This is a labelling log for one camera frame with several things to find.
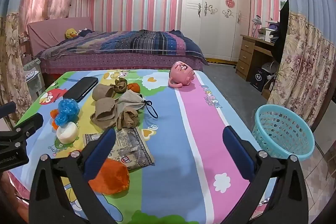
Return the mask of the blue plastic ball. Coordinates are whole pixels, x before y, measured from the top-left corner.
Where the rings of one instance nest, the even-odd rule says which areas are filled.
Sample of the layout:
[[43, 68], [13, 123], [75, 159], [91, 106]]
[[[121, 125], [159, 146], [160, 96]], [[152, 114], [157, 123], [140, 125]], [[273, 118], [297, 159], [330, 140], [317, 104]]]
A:
[[74, 99], [63, 99], [58, 104], [58, 114], [54, 119], [57, 126], [64, 126], [68, 122], [76, 123], [80, 108]]

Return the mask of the printed snack packet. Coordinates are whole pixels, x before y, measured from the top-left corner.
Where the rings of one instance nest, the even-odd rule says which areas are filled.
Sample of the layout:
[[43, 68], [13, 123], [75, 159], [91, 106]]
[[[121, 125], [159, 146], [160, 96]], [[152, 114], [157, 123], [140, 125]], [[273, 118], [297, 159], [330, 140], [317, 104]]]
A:
[[99, 166], [106, 159], [119, 161], [129, 170], [154, 164], [154, 157], [136, 127], [120, 130], [110, 127], [101, 133], [84, 134], [83, 143], [93, 143], [94, 149], [89, 159]]

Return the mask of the orange wrapper piece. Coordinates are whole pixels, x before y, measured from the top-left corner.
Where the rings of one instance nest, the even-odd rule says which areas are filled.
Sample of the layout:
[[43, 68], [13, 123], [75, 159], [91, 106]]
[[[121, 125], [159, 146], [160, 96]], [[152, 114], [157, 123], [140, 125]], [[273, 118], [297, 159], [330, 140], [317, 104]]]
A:
[[51, 116], [51, 118], [52, 118], [52, 127], [53, 127], [54, 130], [57, 130], [58, 127], [59, 127], [59, 126], [55, 123], [55, 118], [57, 117], [58, 113], [59, 113], [58, 109], [54, 109], [54, 110], [51, 110], [51, 111], [50, 111], [50, 116]]

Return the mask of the brown paper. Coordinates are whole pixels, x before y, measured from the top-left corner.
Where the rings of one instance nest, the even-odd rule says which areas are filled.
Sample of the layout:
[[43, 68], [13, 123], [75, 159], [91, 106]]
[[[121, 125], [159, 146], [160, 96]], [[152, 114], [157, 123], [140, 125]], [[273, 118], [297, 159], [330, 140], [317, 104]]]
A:
[[90, 117], [91, 122], [101, 129], [114, 127], [117, 121], [116, 102], [113, 98], [102, 98], [96, 101], [95, 112]]

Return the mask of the white round ball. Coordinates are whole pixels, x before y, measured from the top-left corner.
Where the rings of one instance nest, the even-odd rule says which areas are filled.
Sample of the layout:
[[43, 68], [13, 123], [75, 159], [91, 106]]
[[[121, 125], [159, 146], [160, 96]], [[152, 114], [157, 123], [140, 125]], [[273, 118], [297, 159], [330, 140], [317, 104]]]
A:
[[74, 122], [68, 122], [63, 126], [59, 126], [56, 130], [56, 136], [62, 144], [69, 144], [74, 142], [78, 135], [79, 128]]

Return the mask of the turquoise plastic basket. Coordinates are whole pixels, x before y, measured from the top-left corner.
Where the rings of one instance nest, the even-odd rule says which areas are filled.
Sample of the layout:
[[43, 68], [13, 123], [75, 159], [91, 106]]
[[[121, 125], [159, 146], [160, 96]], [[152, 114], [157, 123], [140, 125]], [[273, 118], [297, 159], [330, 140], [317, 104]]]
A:
[[315, 140], [306, 122], [291, 110], [279, 105], [262, 105], [255, 113], [253, 137], [272, 157], [286, 159], [295, 155], [309, 159]]

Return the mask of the black phone case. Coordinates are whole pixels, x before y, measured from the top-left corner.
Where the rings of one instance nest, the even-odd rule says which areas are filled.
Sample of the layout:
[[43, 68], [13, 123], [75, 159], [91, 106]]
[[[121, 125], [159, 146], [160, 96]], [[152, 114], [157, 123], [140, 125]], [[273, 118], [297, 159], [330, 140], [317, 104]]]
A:
[[73, 87], [64, 93], [63, 98], [73, 99], [76, 102], [80, 102], [97, 84], [97, 77], [83, 77], [76, 84], [74, 84]]

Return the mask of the bed with purple cover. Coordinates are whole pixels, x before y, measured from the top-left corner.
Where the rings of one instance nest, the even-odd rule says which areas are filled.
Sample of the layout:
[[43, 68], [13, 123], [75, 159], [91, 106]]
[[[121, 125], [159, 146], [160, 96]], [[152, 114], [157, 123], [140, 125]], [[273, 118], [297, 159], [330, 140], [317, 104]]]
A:
[[[32, 52], [37, 57], [40, 51], [55, 46], [66, 39], [65, 32], [74, 28], [78, 35], [84, 30], [94, 31], [90, 18], [50, 19], [30, 23], [27, 27]], [[201, 71], [200, 59], [184, 56], [160, 56], [139, 53], [100, 53], [63, 56], [41, 61], [41, 69], [48, 74], [62, 74], [67, 71], [90, 71], [100, 69], [169, 69], [176, 61], [183, 61], [193, 69]]]

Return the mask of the brown phone case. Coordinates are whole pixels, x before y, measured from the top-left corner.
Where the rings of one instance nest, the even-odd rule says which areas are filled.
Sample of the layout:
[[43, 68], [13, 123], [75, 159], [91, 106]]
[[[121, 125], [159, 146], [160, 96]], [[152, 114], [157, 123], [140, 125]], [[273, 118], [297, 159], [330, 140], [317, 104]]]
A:
[[116, 102], [116, 126], [122, 128], [133, 128], [139, 124], [138, 110], [145, 105], [144, 99], [140, 94], [132, 90], [127, 90]]

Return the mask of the colourful cartoon bed sheet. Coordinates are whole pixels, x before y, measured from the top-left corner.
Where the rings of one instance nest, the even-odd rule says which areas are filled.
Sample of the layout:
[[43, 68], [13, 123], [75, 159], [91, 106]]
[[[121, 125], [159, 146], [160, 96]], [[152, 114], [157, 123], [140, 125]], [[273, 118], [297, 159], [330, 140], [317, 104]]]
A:
[[[232, 126], [258, 151], [260, 146], [250, 130], [203, 72], [195, 71], [191, 84], [177, 89], [168, 86], [169, 71], [120, 73], [129, 83], [139, 84], [141, 95], [152, 103], [158, 118], [148, 112], [153, 113], [149, 106], [138, 111], [133, 145], [139, 144], [149, 165], [140, 161], [141, 167], [129, 171], [128, 190], [96, 193], [99, 201], [117, 223], [221, 223], [249, 184], [223, 144], [222, 133], [227, 125]], [[23, 197], [29, 198], [40, 156], [66, 157], [103, 132], [90, 120], [96, 103], [90, 92], [79, 102], [79, 135], [72, 143], [60, 143], [50, 111], [57, 108], [61, 92], [84, 76], [97, 77], [108, 85], [117, 75], [118, 71], [65, 73], [27, 110], [22, 120], [40, 113], [44, 124], [27, 140], [29, 162], [9, 171]]]

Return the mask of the floral beige curtain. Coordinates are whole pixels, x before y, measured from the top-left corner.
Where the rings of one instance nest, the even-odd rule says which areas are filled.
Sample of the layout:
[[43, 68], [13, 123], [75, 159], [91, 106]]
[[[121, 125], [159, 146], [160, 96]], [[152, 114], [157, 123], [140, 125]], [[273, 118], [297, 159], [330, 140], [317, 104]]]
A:
[[268, 104], [299, 115], [309, 126], [322, 108], [335, 66], [335, 46], [300, 14], [289, 13], [284, 51]]

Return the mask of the yellow duck plush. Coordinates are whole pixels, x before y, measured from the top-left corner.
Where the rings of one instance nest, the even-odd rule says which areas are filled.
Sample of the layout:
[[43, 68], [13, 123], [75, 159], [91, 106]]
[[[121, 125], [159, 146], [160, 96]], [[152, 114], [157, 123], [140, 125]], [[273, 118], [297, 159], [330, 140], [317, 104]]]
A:
[[78, 36], [78, 32], [74, 28], [69, 28], [65, 32], [66, 39], [72, 39]]

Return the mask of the black box under desk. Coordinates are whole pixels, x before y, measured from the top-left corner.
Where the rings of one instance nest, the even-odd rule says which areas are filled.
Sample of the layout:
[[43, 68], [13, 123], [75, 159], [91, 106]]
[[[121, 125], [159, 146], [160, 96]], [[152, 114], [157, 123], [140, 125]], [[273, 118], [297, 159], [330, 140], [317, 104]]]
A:
[[262, 90], [264, 89], [264, 85], [268, 81], [268, 76], [270, 76], [269, 72], [265, 71], [262, 68], [258, 68], [253, 74], [250, 84], [258, 91], [262, 92]]

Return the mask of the wooden desk with drawers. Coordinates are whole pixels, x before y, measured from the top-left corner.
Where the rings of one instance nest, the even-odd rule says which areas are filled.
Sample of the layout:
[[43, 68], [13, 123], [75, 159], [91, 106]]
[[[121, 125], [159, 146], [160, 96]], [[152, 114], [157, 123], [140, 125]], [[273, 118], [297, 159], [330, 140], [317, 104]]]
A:
[[271, 49], [274, 44], [265, 40], [241, 35], [242, 42], [236, 73], [245, 81], [250, 82], [256, 70], [265, 63], [273, 61]]

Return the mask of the blue patchwork quilt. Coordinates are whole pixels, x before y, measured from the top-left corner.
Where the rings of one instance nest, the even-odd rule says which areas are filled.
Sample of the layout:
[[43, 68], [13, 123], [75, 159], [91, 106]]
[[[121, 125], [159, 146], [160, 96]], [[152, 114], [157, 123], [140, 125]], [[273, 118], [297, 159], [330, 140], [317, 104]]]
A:
[[84, 30], [72, 39], [40, 51], [38, 58], [58, 59], [63, 56], [100, 53], [139, 53], [160, 56], [194, 57], [203, 64], [207, 61], [200, 49], [180, 30], [172, 31], [114, 31], [93, 32]]

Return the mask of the pink pig mug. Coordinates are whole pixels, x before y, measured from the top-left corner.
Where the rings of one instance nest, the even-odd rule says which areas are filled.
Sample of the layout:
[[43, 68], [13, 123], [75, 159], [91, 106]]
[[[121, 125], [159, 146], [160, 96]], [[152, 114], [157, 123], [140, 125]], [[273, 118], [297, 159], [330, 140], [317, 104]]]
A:
[[182, 61], [177, 61], [171, 67], [169, 72], [168, 85], [171, 88], [181, 88], [189, 85], [194, 79], [193, 69]]

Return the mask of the desk lamp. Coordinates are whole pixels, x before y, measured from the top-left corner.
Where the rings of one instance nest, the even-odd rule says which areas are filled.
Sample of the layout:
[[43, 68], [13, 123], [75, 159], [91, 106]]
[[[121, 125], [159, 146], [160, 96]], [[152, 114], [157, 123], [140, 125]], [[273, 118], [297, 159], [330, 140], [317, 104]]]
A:
[[261, 17], [259, 15], [256, 15], [253, 19], [252, 19], [252, 23], [253, 23], [253, 28], [252, 28], [252, 37], [255, 38], [257, 35], [257, 29], [258, 26], [262, 25], [261, 22]]

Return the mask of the white wardrobe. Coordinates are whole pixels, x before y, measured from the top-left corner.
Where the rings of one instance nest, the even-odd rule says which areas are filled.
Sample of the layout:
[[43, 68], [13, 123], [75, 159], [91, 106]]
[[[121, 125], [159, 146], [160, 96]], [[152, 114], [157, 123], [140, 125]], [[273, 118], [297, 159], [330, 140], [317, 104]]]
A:
[[205, 58], [236, 62], [248, 35], [250, 6], [251, 0], [182, 0], [181, 32]]

